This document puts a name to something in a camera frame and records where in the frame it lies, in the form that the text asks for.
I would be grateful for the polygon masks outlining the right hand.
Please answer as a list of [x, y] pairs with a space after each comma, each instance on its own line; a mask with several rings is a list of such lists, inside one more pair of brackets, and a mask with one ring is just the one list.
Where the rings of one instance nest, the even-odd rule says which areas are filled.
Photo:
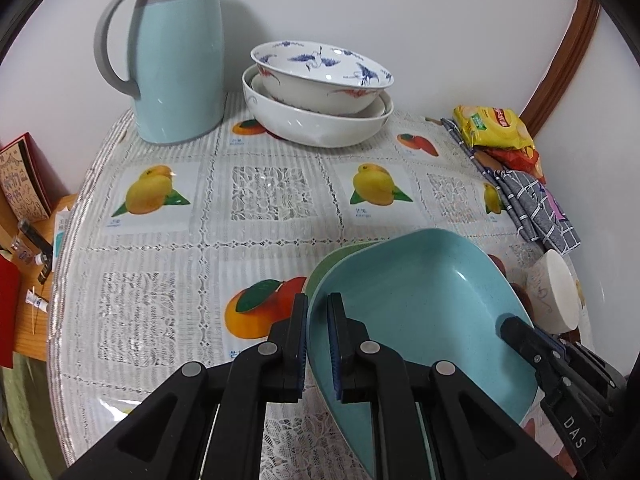
[[572, 478], [576, 476], [577, 469], [548, 419], [542, 416], [528, 416], [523, 429], [554, 459], [555, 463], [560, 465]]

